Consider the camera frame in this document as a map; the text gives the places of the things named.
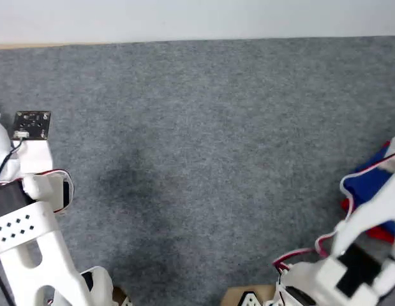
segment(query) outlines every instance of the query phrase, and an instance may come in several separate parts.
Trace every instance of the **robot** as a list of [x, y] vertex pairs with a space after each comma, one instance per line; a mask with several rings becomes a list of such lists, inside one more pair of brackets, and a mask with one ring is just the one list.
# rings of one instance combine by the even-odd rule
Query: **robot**
[[[55, 306], [132, 306], [104, 268], [78, 273], [73, 264], [55, 218], [71, 203], [73, 182], [53, 169], [49, 125], [50, 112], [17, 112], [13, 143], [0, 125], [0, 262], [15, 303], [0, 280], [1, 289], [10, 306], [43, 305], [44, 286], [55, 289], [48, 301]], [[40, 249], [39, 265], [31, 242]]]
[[[273, 265], [279, 272], [275, 286], [231, 288], [221, 306], [375, 306], [383, 300], [395, 287], [395, 236], [384, 263], [358, 247], [355, 240], [372, 228], [395, 222], [395, 137], [386, 147], [383, 158], [341, 180], [339, 188], [347, 197], [348, 212], [332, 233], [319, 237], [315, 248], [294, 250], [275, 259]], [[386, 176], [386, 181], [382, 180], [378, 192], [355, 209], [354, 196], [345, 182], [373, 171], [379, 171], [380, 180]], [[322, 248], [322, 242], [329, 238], [333, 238], [330, 254]], [[284, 263], [309, 252], [319, 253], [322, 259]]]
[[[15, 304], [42, 305], [43, 286], [52, 286], [55, 306], [132, 306], [104, 268], [79, 273], [71, 260], [54, 214], [70, 205], [73, 182], [67, 171], [53, 169], [47, 143], [49, 120], [50, 112], [17, 112], [13, 148], [0, 125], [0, 261]], [[349, 208], [332, 233], [319, 237], [315, 248], [277, 258], [273, 262], [279, 273], [275, 286], [231, 288], [221, 306], [377, 305], [395, 287], [395, 238], [382, 264], [358, 247], [355, 239], [372, 227], [395, 221], [395, 148], [391, 147], [393, 151], [383, 159], [343, 178], [340, 188]], [[354, 199], [344, 181], [377, 168], [394, 173], [354, 211]], [[322, 247], [328, 238], [334, 239], [330, 254]], [[43, 258], [39, 265], [33, 263], [27, 248], [33, 241]], [[322, 259], [294, 265], [284, 262], [308, 252], [319, 253]], [[14, 305], [5, 295], [9, 305]]]

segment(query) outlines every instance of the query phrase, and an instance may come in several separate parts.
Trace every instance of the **gray carpet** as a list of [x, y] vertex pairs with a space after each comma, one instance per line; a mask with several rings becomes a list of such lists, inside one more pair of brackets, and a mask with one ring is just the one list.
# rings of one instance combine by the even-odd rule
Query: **gray carpet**
[[77, 268], [135, 305], [219, 305], [343, 217], [340, 178], [395, 135], [395, 37], [0, 51], [3, 122], [32, 109], [75, 179]]

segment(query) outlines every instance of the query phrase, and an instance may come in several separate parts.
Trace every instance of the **wooden baseboard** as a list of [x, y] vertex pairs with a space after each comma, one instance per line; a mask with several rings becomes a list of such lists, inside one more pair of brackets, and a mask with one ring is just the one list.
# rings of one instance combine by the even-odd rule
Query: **wooden baseboard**
[[68, 45], [105, 45], [107, 43], [10, 43], [0, 44], [0, 50], [20, 49], [20, 48], [47, 48]]

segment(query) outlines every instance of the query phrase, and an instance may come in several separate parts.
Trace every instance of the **black wire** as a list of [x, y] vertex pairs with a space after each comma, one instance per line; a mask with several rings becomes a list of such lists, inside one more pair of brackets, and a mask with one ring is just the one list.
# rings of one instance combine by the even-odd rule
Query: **black wire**
[[16, 152], [20, 148], [20, 146], [23, 143], [23, 141], [24, 141], [24, 138], [21, 138], [20, 139], [20, 143], [16, 147], [12, 148], [10, 150], [9, 154], [7, 154], [6, 157], [3, 159], [3, 162], [0, 165], [0, 175], [3, 172], [4, 166], [6, 166], [6, 163], [8, 162], [8, 160], [11, 158], [13, 153]]
[[1, 279], [1, 276], [0, 276], [0, 289], [3, 292], [4, 297], [6, 298], [8, 306], [16, 306], [16, 304], [11, 299], [11, 296], [10, 296], [6, 286], [4, 285], [4, 282]]

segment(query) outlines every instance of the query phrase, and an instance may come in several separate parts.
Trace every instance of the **white plastic part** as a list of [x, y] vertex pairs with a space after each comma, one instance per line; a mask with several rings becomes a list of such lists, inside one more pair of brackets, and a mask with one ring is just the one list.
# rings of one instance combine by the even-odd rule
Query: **white plastic part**
[[378, 295], [366, 284], [361, 284], [351, 298], [336, 287], [346, 270], [347, 268], [333, 257], [317, 263], [297, 263], [281, 277], [274, 301], [281, 303], [280, 291], [286, 306], [302, 306], [285, 291], [286, 287], [293, 286], [309, 295], [318, 306], [375, 306], [378, 303]]
[[[41, 251], [38, 266], [33, 265], [27, 250], [26, 243], [32, 240]], [[47, 202], [36, 202], [0, 217], [0, 260], [18, 306], [39, 305], [43, 286], [57, 289], [72, 305], [93, 305]]]
[[[20, 142], [13, 141], [16, 147]], [[20, 176], [53, 169], [50, 146], [46, 140], [25, 140], [17, 155], [20, 161]]]
[[[112, 285], [112, 279], [108, 272], [101, 266], [95, 266], [81, 274], [86, 272], [91, 272], [93, 277], [94, 286], [90, 294], [94, 302], [94, 306], [118, 306], [117, 303], [112, 301], [114, 286]], [[52, 306], [69, 306], [69, 303], [58, 291], [56, 291]]]
[[[389, 148], [387, 149], [387, 152], [384, 157], [390, 156], [391, 154], [395, 153], [395, 137], [392, 138]], [[378, 166], [381, 169], [387, 170], [388, 172], [394, 173], [395, 172], [395, 156], [393, 158], [390, 158], [380, 164]]]
[[33, 200], [48, 198], [53, 193], [50, 180], [43, 175], [26, 175], [22, 184], [24, 192]]
[[[4, 158], [8, 155], [11, 150], [11, 141], [8, 137], [6, 129], [0, 124], [0, 166]], [[7, 162], [3, 168], [0, 176], [0, 180], [12, 180], [14, 179], [20, 170], [20, 163], [16, 159], [11, 159]]]
[[241, 306], [261, 306], [261, 303], [258, 301], [254, 293], [247, 293], [241, 303]]
[[58, 225], [49, 203], [36, 202], [0, 217], [0, 254], [34, 240]]
[[[332, 254], [340, 256], [361, 233], [390, 220], [395, 221], [395, 174], [342, 225], [334, 238]], [[391, 252], [395, 258], [395, 243]]]
[[61, 174], [26, 175], [22, 179], [23, 190], [33, 200], [51, 204], [53, 212], [64, 208], [64, 179]]

